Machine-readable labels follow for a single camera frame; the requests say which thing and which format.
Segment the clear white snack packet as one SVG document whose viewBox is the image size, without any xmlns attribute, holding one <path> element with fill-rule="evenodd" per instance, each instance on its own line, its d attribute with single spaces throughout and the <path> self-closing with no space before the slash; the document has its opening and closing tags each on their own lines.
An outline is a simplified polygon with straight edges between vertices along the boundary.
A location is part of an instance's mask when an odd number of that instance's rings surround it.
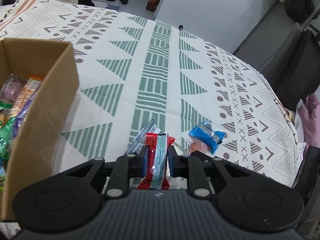
<svg viewBox="0 0 320 240">
<path fill-rule="evenodd" d="M 155 133 L 159 134 L 161 130 L 159 127 L 156 125 L 155 120 L 151 119 L 134 137 L 129 144 L 126 152 L 124 153 L 125 155 L 130 155 L 130 154 L 140 154 L 142 147 L 145 145 L 146 142 L 146 135 L 148 133 Z"/>
</svg>

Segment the red snack packet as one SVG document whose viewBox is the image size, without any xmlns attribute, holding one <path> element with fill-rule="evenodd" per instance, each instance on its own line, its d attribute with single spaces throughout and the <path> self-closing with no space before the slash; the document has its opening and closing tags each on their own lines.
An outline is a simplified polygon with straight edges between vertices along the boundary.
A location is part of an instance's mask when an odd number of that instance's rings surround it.
<svg viewBox="0 0 320 240">
<path fill-rule="evenodd" d="M 149 147 L 146 177 L 138 185 L 139 190 L 168 190 L 167 158 L 168 147 L 175 138 L 168 134 L 147 133 L 145 145 Z"/>
</svg>

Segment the blue snack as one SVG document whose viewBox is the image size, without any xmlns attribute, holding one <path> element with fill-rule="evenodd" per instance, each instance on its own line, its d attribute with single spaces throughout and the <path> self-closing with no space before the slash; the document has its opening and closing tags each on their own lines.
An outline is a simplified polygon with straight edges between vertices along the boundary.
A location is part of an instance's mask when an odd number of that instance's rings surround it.
<svg viewBox="0 0 320 240">
<path fill-rule="evenodd" d="M 188 134 L 190 137 L 206 144 L 211 154 L 215 154 L 218 146 L 222 144 L 223 139 L 226 137 L 225 132 L 214 131 L 209 121 L 199 122 Z"/>
</svg>

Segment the brown cardboard box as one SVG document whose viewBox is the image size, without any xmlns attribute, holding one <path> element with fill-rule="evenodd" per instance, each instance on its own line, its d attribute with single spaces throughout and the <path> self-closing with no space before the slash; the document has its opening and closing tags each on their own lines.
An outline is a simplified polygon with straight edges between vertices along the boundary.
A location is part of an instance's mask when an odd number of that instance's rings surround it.
<svg viewBox="0 0 320 240">
<path fill-rule="evenodd" d="M 21 189 L 52 174 L 56 143 L 79 87 L 73 46 L 66 41 L 1 40 L 2 85 L 10 74 L 43 82 L 14 139 L 1 193 L 2 221 L 15 220 L 12 201 Z"/>
</svg>

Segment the orange cracker packet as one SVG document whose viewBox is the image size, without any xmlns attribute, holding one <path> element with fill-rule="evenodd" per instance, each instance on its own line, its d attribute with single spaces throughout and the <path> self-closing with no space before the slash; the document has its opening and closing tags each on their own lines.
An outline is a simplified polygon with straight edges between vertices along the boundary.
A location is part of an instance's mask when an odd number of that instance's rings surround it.
<svg viewBox="0 0 320 240">
<path fill-rule="evenodd" d="M 17 97 L 13 107 L 10 111 L 10 117 L 13 118 L 17 116 L 25 103 L 29 100 L 29 98 L 37 91 L 37 89 L 41 85 L 41 81 L 35 79 L 29 79 L 25 86 L 22 88 L 19 96 Z"/>
</svg>

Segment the green biscuit packet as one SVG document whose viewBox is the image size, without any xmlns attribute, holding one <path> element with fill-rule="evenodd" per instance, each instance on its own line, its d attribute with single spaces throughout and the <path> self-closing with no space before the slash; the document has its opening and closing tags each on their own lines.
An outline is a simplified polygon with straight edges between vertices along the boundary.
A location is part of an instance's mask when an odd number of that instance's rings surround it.
<svg viewBox="0 0 320 240">
<path fill-rule="evenodd" d="M 13 104 L 1 101 L 1 159 L 8 161 L 13 148 L 16 113 Z"/>
</svg>

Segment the pink bedding pile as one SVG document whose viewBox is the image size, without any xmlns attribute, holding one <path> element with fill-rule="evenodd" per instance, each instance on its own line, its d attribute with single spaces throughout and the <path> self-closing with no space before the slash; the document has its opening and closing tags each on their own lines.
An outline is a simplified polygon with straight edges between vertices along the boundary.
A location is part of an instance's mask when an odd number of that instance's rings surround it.
<svg viewBox="0 0 320 240">
<path fill-rule="evenodd" d="M 319 99 L 315 93 L 305 101 L 300 100 L 296 107 L 295 128 L 298 142 L 305 143 L 303 156 L 310 146 L 319 148 Z"/>
</svg>

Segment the purple snack packet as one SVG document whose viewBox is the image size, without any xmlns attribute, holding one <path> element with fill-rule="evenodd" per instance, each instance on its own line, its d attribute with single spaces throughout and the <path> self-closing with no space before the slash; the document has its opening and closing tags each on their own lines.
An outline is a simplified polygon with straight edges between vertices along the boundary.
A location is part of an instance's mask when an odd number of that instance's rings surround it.
<svg viewBox="0 0 320 240">
<path fill-rule="evenodd" d="M 1 101 L 15 102 L 26 83 L 26 79 L 11 74 L 1 88 Z"/>
</svg>

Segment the black chair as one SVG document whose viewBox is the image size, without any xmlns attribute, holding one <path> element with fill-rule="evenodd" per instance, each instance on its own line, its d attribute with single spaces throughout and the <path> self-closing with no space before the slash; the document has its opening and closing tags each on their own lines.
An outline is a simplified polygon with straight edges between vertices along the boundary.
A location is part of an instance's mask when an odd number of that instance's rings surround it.
<svg viewBox="0 0 320 240">
<path fill-rule="evenodd" d="M 261 73 L 283 107 L 295 110 L 319 87 L 319 44 L 312 31 L 296 23 Z"/>
</svg>

